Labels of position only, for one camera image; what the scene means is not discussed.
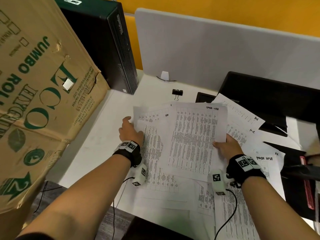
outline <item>yellow wall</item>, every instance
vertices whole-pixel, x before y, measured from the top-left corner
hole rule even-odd
[[[138,7],[320,37],[320,0],[117,0]],[[126,17],[136,67],[142,69],[133,17]]]

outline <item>red object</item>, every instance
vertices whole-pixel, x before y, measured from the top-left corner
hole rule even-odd
[[[301,161],[302,165],[306,165],[307,164],[306,158],[304,156],[300,156],[300,161]],[[311,210],[314,210],[315,209],[315,202],[313,200],[313,196],[312,196],[312,193],[311,193],[310,181],[307,180],[307,179],[304,179],[303,181],[304,181],[304,189],[306,191],[306,201],[308,203],[308,207]]]

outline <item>green arrow print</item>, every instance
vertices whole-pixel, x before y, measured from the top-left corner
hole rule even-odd
[[[0,188],[0,195],[11,195],[10,201],[30,186],[31,177],[28,172],[24,178],[8,178]]]

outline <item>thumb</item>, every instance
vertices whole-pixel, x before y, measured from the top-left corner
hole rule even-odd
[[[213,143],[213,146],[215,147],[215,148],[222,148],[223,146],[224,146],[224,144],[226,144],[225,142],[216,142],[216,141],[214,141]]]

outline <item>black sleeve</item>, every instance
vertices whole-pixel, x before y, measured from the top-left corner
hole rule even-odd
[[[48,236],[47,234],[33,232],[33,233],[21,235],[17,237],[15,240],[54,240],[54,239]]]

